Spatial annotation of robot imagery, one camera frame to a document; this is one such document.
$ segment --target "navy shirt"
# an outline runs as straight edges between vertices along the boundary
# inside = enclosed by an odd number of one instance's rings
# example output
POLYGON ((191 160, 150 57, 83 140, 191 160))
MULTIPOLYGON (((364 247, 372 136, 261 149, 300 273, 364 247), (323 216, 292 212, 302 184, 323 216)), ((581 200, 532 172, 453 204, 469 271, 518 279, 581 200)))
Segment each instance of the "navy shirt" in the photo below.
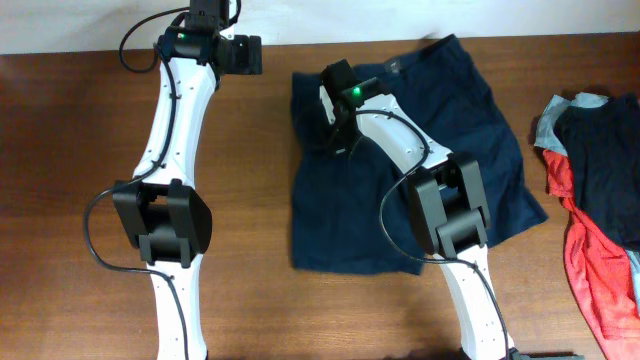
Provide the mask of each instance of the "navy shirt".
MULTIPOLYGON (((545 221, 546 214, 525 188, 516 138, 455 36, 390 63, 395 64, 356 66, 355 73, 360 80, 378 77, 385 82, 407 116, 430 137, 478 161, 492 222, 489 245, 545 221)), ((321 149, 327 120, 319 86, 318 75, 293 75, 291 113, 304 148, 292 191, 293 266, 350 274, 419 274, 422 264, 396 252, 378 223, 380 201, 402 174, 367 139, 351 153, 332 156, 321 149)), ((408 208, 404 186, 387 201, 385 226, 400 247, 422 257, 408 208)))

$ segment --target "cable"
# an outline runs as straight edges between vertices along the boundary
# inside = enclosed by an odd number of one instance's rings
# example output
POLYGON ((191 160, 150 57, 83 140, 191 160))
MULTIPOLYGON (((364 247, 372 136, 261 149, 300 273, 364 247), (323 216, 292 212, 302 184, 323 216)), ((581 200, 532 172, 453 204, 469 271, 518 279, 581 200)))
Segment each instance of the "cable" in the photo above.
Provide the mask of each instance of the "cable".
POLYGON ((147 172, 145 172, 144 174, 142 174, 141 176, 134 178, 133 180, 130 180, 129 182, 123 184, 123 185, 119 185, 119 186, 114 186, 114 187, 110 187, 104 191, 102 191, 101 193, 99 193, 98 195, 96 195, 93 200, 91 200, 88 204, 87 207, 84 210, 84 215, 82 218, 82 232, 84 235, 84 240, 87 244, 87 247, 89 248, 89 253, 91 254, 91 256, 96 260, 96 262, 104 267, 105 269, 108 270, 112 270, 112 271, 118 271, 118 272, 125 272, 125 273, 133 273, 133 274, 149 274, 149 275, 156 275, 161 277, 164 281, 167 282, 167 285, 169 286, 169 289, 171 290, 171 294, 173 295, 173 300, 176 303, 176 308, 178 309, 178 315, 180 316, 180 322, 182 325, 182 336, 184 338, 184 357, 185 360, 189 360, 189 345, 187 343, 187 323, 185 321, 184 318, 184 312, 182 311, 182 306, 180 305, 180 299, 178 298, 178 293, 176 292, 176 288, 173 285, 173 276, 168 276, 166 274, 163 274, 159 271, 156 270, 149 270, 149 269, 142 269, 142 268, 129 268, 129 267, 121 267, 121 266, 116 266, 116 265, 111 265, 109 263, 107 263, 106 261, 104 261, 96 252, 95 248, 93 247, 93 244, 91 243, 91 236, 89 234, 89 217, 91 215, 91 211, 93 210, 93 208, 96 206, 96 204, 98 204, 98 202, 100 202, 100 200, 102 200, 103 198, 105 198, 106 196, 113 194, 114 192, 117 192, 121 189, 123 189, 124 187, 127 187, 129 185, 132 184, 136 184, 141 182, 142 180, 148 178, 149 176, 151 176, 156 170, 158 170, 160 167, 162 167, 162 161, 164 160, 165 156, 167 155, 167 152, 169 151, 169 146, 171 144, 171 136, 173 135, 173 126, 175 123, 175 118, 176 118, 176 107, 177 107, 177 91, 176 91, 176 84, 173 78, 173 73, 171 72, 171 68, 169 67, 169 64, 167 63, 166 59, 164 58, 164 56, 162 56, 162 53, 160 52, 160 49, 158 48, 157 45, 154 44, 154 50, 156 52, 156 56, 160 58, 160 60, 162 61, 162 64, 164 65, 166 71, 167 71, 167 77, 169 78, 169 83, 171 85, 171 112, 169 115, 169 124, 167 126, 167 135, 165 137, 164 140, 164 144, 162 145, 162 150, 160 151, 160 155, 158 156, 158 160, 153 161, 152 162, 152 166, 149 170, 147 170, 147 172))
POLYGON ((405 250, 403 250, 395 241, 393 241, 393 239, 391 238, 391 236, 389 235, 389 232, 387 232, 387 228, 384 226, 384 219, 382 217, 382 212, 384 210, 384 205, 387 202, 387 199, 389 198, 389 195, 391 195, 391 193, 393 193, 393 191, 398 188, 398 186, 400 186, 400 184, 402 184, 407 177, 409 177, 409 175, 413 174, 416 170, 418 170, 426 161, 427 161, 427 157, 429 156, 429 147, 427 145, 427 139, 424 138, 424 136, 422 135, 422 132, 419 131, 416 126, 412 123, 410 123, 408 120, 406 120, 405 118, 394 114, 393 112, 389 112, 389 111, 382 111, 382 110, 359 110, 356 111, 355 115, 366 115, 366 114, 376 114, 376 115, 384 115, 387 116, 389 119, 393 118, 395 120, 400 121, 402 124, 404 124, 406 127, 408 127, 409 129, 411 129, 411 131, 413 131, 415 133, 415 135, 420 139, 420 141, 422 142, 422 144, 424 145, 425 149, 424 149, 424 153, 422 155, 422 158, 420 159, 420 161, 418 161, 417 164, 415 164, 411 169, 409 169, 409 171, 407 171, 404 175, 402 175, 400 177, 400 179, 398 179, 398 181, 396 181, 393 186, 391 186, 391 188, 387 191, 387 193, 384 195, 384 197, 382 198, 382 201, 380 202, 380 213, 378 214, 378 221, 380 222, 380 226, 382 227, 382 232, 384 233, 387 241, 389 241, 389 243, 391 244, 391 246, 400 254, 414 260, 414 261, 418 261, 424 264, 438 264, 438 265, 446 265, 446 264, 464 264, 468 267, 470 267, 473 272, 475 272, 478 277, 480 278, 480 281, 482 281, 482 284, 484 285, 485 289, 487 290, 487 293, 489 293, 489 297, 491 298, 491 302, 493 303, 493 307, 496 310, 496 315, 498 315, 498 319, 500 320, 500 325, 502 326, 502 332, 504 334, 504 347, 505 347, 505 360, 509 359, 509 334, 507 333, 507 325, 504 321, 504 318, 502 317, 502 313, 500 312, 500 307, 498 306, 498 300, 496 299, 495 294, 493 293, 493 290, 491 290, 491 286, 489 285, 489 282, 487 281, 487 279, 484 277, 484 275, 482 274, 482 272, 480 271, 479 267, 477 264, 473 264, 470 263, 468 261, 465 260, 461 260, 461 259, 426 259, 426 258, 418 258, 415 257, 411 254, 409 254, 408 252, 406 252, 405 250))
POLYGON ((240 18, 240 11, 242 11, 242 0, 236 0, 236 14, 233 15, 231 19, 229 19, 229 26, 231 27, 238 23, 238 18, 240 18))
MULTIPOLYGON (((124 66, 125 69, 137 73, 137 74, 144 74, 144 73, 148 73, 149 71, 155 69, 156 65, 158 64, 158 54, 156 52, 154 52, 153 55, 153 61, 151 61, 151 65, 149 65, 146 68, 143 69, 136 69, 131 67, 127 61, 124 59, 124 44, 126 44, 127 40, 129 40, 129 37, 131 36, 131 34, 133 34, 136 30, 138 30, 138 28, 146 23, 148 23, 151 20, 155 20, 157 18, 163 17, 163 16, 167 16, 167 15, 171 15, 171 14, 175 14, 175 13, 180 13, 172 22, 171 22, 171 26, 179 26, 180 23, 182 23, 182 20, 185 19, 186 17, 186 13, 185 11, 189 11, 189 7, 181 7, 181 8, 177 8, 177 9, 172 9, 172 10, 167 10, 167 11, 163 11, 160 13, 157 13, 155 15, 151 15, 147 18, 144 18, 142 20, 140 20, 137 24, 133 25, 131 27, 131 29, 129 29, 129 31, 127 31, 126 34, 124 34, 124 36, 122 37, 122 41, 120 41, 120 46, 118 47, 118 57, 120 58, 120 63, 122 64, 122 66, 124 66)), ((233 25, 235 25, 238 22, 238 19, 240 18, 240 12, 242 11, 242 0, 236 0, 236 14, 229 19, 229 25, 225 28, 229 28, 233 25)))
POLYGON ((138 28, 140 26, 148 23, 149 21, 157 19, 159 17, 163 17, 163 16, 167 16, 167 15, 171 15, 171 14, 175 14, 175 13, 179 13, 179 12, 183 12, 183 11, 188 11, 188 10, 189 10, 189 7, 181 7, 181 8, 177 8, 177 9, 173 9, 173 10, 163 11, 161 13, 157 13, 155 15, 151 15, 151 16, 145 18, 145 19, 142 19, 137 24, 133 25, 131 27, 131 29, 129 29, 129 31, 127 31, 127 33, 124 34, 124 37, 122 38, 122 41, 120 41, 120 47, 118 48, 118 57, 120 58, 120 63, 122 64, 122 66, 124 66, 125 69, 127 69, 127 70, 129 70, 131 72, 134 72, 136 74, 148 73, 149 71, 155 69, 156 64, 158 64, 158 52, 157 51, 154 52, 153 61, 151 62, 151 65, 149 65, 149 67, 146 67, 144 69, 136 69, 136 68, 132 68, 131 66, 129 66, 127 61, 124 59, 124 44, 127 42, 127 40, 129 40, 129 36, 131 36, 131 34, 133 34, 134 31, 138 30, 138 28))

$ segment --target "clothing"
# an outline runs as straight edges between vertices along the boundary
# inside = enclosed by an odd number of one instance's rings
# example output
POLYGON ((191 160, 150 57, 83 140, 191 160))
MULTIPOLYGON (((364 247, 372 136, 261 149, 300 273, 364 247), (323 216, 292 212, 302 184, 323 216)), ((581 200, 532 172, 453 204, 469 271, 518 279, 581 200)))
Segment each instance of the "clothing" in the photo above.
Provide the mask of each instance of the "clothing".
POLYGON ((554 133, 567 149, 576 204, 616 244, 640 250, 640 107, 634 95, 570 106, 554 133))
POLYGON ((633 291, 636 295, 636 304, 640 304, 640 253, 627 250, 631 263, 631 280, 633 281, 633 291))
POLYGON ((540 120, 538 120, 538 127, 536 130, 536 142, 534 146, 549 149, 564 156, 567 155, 564 145, 558 140, 553 133, 553 126, 556 121, 567 110, 569 106, 581 107, 581 108, 596 108, 607 103, 608 98, 606 96, 580 93, 576 95, 573 101, 569 101, 561 96, 553 95, 553 98, 547 105, 546 109, 542 113, 540 120))
MULTIPOLYGON (((518 142, 455 36, 392 60, 393 66, 361 65, 354 70, 361 80, 378 77, 386 83, 404 112, 434 140, 478 160, 491 214, 489 245, 546 220, 524 186, 518 142)), ((304 150, 292 190, 293 266, 352 274, 419 274, 422 264, 396 252, 378 223, 382 197, 401 174, 371 141, 360 141, 351 154, 330 156, 318 149, 328 124, 319 86, 318 75, 293 75, 291 113, 304 150)), ((399 190, 387 201, 385 225, 399 246, 424 256, 409 223, 406 186, 399 190)))
MULTIPOLYGON (((553 127, 562 113, 569 107, 582 107, 582 108, 596 108, 606 104, 608 98, 606 96, 580 93, 576 95, 575 100, 569 102, 568 100, 554 95, 544 110, 544 113, 538 121, 538 128, 536 131, 535 146, 544 149, 549 149, 561 155, 567 156, 567 151, 564 145, 558 140, 553 133, 553 127)), ((627 250, 631 265, 631 274, 633 280, 633 288, 636 297, 636 304, 640 303, 640 253, 627 250)))
POLYGON ((640 317, 629 258, 576 206, 569 159, 544 150, 549 193, 571 213, 564 248, 567 278, 580 311, 609 359, 640 354, 640 317))

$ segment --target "white plastic casing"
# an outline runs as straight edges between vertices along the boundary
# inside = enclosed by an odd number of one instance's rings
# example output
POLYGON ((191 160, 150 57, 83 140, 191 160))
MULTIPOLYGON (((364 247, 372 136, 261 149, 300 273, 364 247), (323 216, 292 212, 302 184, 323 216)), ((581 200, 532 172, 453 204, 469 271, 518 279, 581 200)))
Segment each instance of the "white plastic casing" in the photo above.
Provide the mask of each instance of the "white plastic casing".
MULTIPOLYGON (((195 188, 194 167, 200 129, 207 104, 216 89, 216 78, 211 66, 197 65, 194 59, 173 58, 169 61, 169 67, 179 97, 171 145, 163 161, 166 166, 156 170, 143 182, 168 185, 171 180, 178 179, 183 185, 195 188)), ((152 162, 160 156, 167 134, 171 86, 164 66, 160 67, 160 73, 160 96, 151 135, 134 176, 144 174, 153 166, 152 162)))
MULTIPOLYGON (((361 110, 382 110, 393 112, 409 121, 417 131, 427 140, 430 149, 427 161, 422 165, 431 169, 445 161, 451 150, 438 144, 416 125, 407 114, 402 111, 393 95, 378 95, 364 102, 358 108, 361 110)), ((424 144, 410 129, 400 121, 388 118, 384 115, 363 114, 356 116, 358 129, 362 135, 375 141, 385 153, 393 160, 402 173, 406 173, 422 159, 424 144)))
MULTIPOLYGON (((488 246, 476 245, 458 253, 458 259, 477 264, 493 291, 487 253, 488 246)), ((456 307, 460 321, 462 349, 465 354, 472 360, 504 358, 502 325, 491 297, 478 274, 464 264, 440 265, 440 268, 447 280, 456 307)), ((513 339, 511 336, 508 339, 509 348, 513 348, 513 339)))
MULTIPOLYGON (((204 342, 200 326, 199 281, 201 264, 202 254, 198 254, 188 269, 183 269, 178 262, 168 261, 156 261, 153 266, 147 265, 150 270, 160 271, 174 277, 173 286, 178 293, 187 324, 189 360, 204 360, 207 357, 207 344, 204 342)), ((173 294, 171 294, 167 282, 159 276, 151 276, 151 281, 156 295, 156 311, 158 313, 158 360, 184 359, 182 323, 173 294)))

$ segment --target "wood grain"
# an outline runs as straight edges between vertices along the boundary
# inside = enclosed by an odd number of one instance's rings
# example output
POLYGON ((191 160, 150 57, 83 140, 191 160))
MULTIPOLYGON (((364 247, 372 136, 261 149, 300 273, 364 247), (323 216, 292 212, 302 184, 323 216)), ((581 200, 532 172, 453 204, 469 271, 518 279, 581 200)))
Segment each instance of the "wood grain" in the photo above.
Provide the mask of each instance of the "wood grain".
MULTIPOLYGON (((550 219, 493 249, 491 272, 509 331, 525 352, 600 359, 568 287, 567 213, 545 192, 530 144, 553 94, 640 92, 638 34, 462 41, 492 86, 550 219)), ((417 42, 264 49, 265 73, 223 78, 206 115, 198 193, 214 213, 201 273, 210 359, 380 359, 455 350, 459 326, 437 268, 420 277, 295 271, 290 188, 300 160, 291 128, 293 71, 348 58, 385 61, 417 42)), ((132 52, 131 62, 150 53, 132 52)), ((99 268, 81 238, 94 193, 130 177, 146 144, 159 76, 127 73, 115 52, 0 57, 0 358, 154 359, 158 339, 146 276, 99 268)), ((92 231, 109 261, 142 265, 112 205, 92 231)))

